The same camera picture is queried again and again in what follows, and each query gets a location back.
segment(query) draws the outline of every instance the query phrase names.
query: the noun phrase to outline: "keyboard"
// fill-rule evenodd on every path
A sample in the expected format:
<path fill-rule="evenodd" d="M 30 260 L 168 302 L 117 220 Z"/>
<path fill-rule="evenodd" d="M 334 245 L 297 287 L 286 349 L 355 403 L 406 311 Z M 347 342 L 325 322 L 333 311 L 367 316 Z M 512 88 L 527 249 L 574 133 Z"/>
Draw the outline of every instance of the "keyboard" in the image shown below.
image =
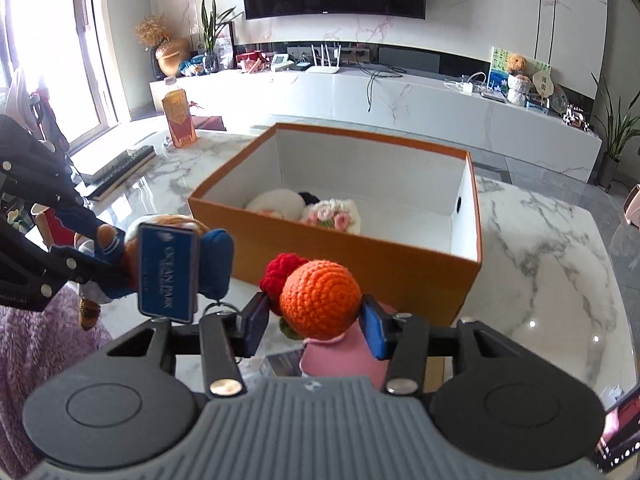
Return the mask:
<path fill-rule="evenodd" d="M 119 157 L 120 160 L 99 182 L 86 186 L 81 194 L 94 202 L 100 202 L 127 180 L 144 164 L 156 156 L 153 146 L 143 146 L 135 152 Z"/>

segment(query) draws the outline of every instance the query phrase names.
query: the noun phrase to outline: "beverage bottle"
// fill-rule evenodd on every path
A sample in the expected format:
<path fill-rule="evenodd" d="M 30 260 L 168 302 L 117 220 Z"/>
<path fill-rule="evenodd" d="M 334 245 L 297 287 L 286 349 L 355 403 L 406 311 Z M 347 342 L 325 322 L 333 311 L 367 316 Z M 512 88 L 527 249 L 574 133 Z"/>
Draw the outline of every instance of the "beverage bottle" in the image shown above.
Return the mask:
<path fill-rule="evenodd" d="M 171 140 L 176 148 L 184 148 L 198 139 L 189 110 L 187 92 L 177 85 L 175 77 L 165 78 L 164 83 L 166 94 L 162 99 L 162 108 L 169 123 Z"/>

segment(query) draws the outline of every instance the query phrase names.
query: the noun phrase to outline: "potted plant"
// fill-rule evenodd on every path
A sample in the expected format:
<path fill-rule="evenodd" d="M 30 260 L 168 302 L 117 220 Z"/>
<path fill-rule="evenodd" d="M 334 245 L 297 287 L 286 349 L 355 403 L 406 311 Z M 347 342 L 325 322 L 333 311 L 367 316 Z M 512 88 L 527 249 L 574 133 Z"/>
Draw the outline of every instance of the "potted plant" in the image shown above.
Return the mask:
<path fill-rule="evenodd" d="M 226 25 L 236 19 L 242 12 L 238 12 L 233 15 L 235 7 L 225 10 L 221 14 L 217 14 L 216 0 L 211 1 L 211 11 L 207 12 L 207 6 L 202 0 L 202 31 L 204 35 L 204 58 L 202 63 L 204 65 L 204 72 L 207 74 L 216 73 L 220 69 L 220 62 L 215 53 L 216 40 L 220 35 L 220 32 Z"/>
<path fill-rule="evenodd" d="M 635 128 L 636 123 L 640 121 L 640 116 L 632 115 L 631 113 L 631 108 L 633 108 L 634 104 L 636 104 L 636 101 L 640 97 L 640 91 L 638 91 L 636 97 L 631 100 L 631 104 L 626 108 L 626 112 L 623 115 L 622 100 L 620 97 L 618 97 L 618 108 L 615 109 L 613 107 L 606 79 L 603 77 L 602 83 L 599 83 L 593 74 L 591 74 L 591 77 L 593 77 L 593 80 L 598 87 L 598 94 L 604 102 L 605 109 L 607 111 L 606 124 L 595 115 L 591 116 L 602 125 L 605 134 L 604 141 L 606 144 L 604 158 L 602 159 L 602 164 L 600 165 L 596 182 L 604 189 L 609 189 L 611 179 L 618 168 L 620 155 L 622 155 L 622 150 L 626 143 L 629 139 L 640 136 L 640 130 Z"/>

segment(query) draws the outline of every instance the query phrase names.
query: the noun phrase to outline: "ocean park tag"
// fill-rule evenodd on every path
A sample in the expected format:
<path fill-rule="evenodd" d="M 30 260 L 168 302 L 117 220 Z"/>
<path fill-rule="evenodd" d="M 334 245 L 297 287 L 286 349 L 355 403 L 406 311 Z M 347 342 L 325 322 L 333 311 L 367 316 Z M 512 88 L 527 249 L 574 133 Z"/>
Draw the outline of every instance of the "ocean park tag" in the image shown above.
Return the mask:
<path fill-rule="evenodd" d="M 151 317 L 192 323 L 198 291 L 198 234 L 142 223 L 138 227 L 138 309 Z"/>

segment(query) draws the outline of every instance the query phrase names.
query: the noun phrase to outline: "orange box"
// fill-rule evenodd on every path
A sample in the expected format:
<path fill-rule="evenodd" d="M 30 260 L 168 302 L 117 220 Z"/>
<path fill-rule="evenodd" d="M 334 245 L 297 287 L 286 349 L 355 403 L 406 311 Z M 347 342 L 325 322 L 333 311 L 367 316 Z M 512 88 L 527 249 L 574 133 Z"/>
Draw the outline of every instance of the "orange box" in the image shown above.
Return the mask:
<path fill-rule="evenodd" d="M 268 218 L 243 208 L 288 188 L 351 198 L 360 235 Z M 236 244 L 233 276 L 257 284 L 280 253 L 338 262 L 363 292 L 450 324 L 482 262 L 470 155 L 431 142 L 305 124 L 276 124 L 193 192 L 195 218 Z"/>

